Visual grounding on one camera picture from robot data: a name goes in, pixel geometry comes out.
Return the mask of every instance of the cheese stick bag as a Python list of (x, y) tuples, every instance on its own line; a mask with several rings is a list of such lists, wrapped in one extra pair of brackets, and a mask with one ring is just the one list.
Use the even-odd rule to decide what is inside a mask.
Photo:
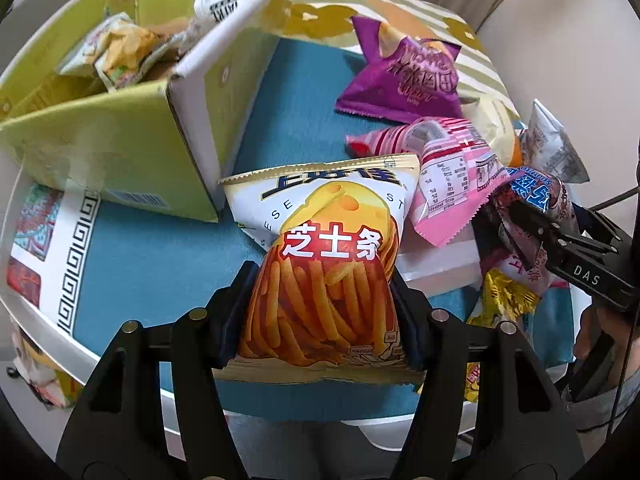
[(222, 181), (234, 219), (268, 250), (240, 358), (313, 370), (404, 368), (388, 282), (418, 167), (418, 158), (405, 154), (282, 166)]

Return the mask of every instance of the barcode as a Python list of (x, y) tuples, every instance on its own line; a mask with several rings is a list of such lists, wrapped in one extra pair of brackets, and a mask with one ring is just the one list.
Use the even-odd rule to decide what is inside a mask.
[(116, 191), (114, 189), (108, 189), (107, 192), (112, 194), (117, 199), (122, 200), (123, 202), (171, 209), (168, 203), (165, 202), (160, 195), (152, 193), (132, 193), (129, 191)]

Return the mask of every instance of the open cardboard box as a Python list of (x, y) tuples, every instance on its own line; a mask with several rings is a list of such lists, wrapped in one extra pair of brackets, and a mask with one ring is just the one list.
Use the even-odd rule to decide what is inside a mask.
[(217, 221), (218, 180), (233, 169), (291, 0), (246, 0), (159, 80), (106, 93), (54, 72), (106, 14), (145, 27), (192, 16), (193, 1), (69, 1), (0, 76), (0, 144), (46, 186), (71, 179), (105, 200)]

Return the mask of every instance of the cable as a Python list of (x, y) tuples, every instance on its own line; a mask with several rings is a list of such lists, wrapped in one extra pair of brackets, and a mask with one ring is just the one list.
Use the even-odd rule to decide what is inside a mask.
[(622, 361), (622, 370), (620, 371), (620, 379), (618, 380), (618, 387), (616, 389), (616, 397), (613, 400), (613, 407), (611, 409), (611, 417), (609, 419), (609, 424), (607, 425), (607, 437), (606, 440), (609, 439), (611, 433), (613, 433), (613, 424), (616, 420), (616, 411), (618, 410), (618, 403), (620, 402), (620, 395), (622, 393), (622, 386), (625, 383), (625, 375), (626, 375), (626, 367), (629, 364), (629, 356), (631, 355), (631, 346), (634, 342), (634, 335), (636, 334), (636, 326), (638, 325), (638, 319), (640, 314), (640, 306), (636, 308), (636, 317), (634, 319), (634, 323), (629, 331), (629, 339), (626, 342), (625, 349), (625, 358)]
[(600, 202), (599, 204), (596, 204), (593, 207), (590, 207), (589, 210), (590, 211), (600, 211), (601, 209), (610, 207), (614, 204), (617, 204), (618, 202), (622, 202), (623, 200), (626, 200), (627, 198), (631, 198), (633, 195), (638, 193), (638, 186), (633, 187), (632, 189), (630, 189), (629, 191), (625, 191), (624, 193), (621, 193), (613, 198), (609, 198), (609, 200), (605, 200), (604, 202)]

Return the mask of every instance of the white wall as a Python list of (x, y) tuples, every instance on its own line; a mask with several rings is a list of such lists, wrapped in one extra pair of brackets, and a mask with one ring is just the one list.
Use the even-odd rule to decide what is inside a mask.
[[(539, 98), (564, 124), (590, 206), (636, 185), (640, 20), (627, 0), (504, 0), (479, 36), (518, 111)], [(636, 199), (604, 211), (629, 233)]]

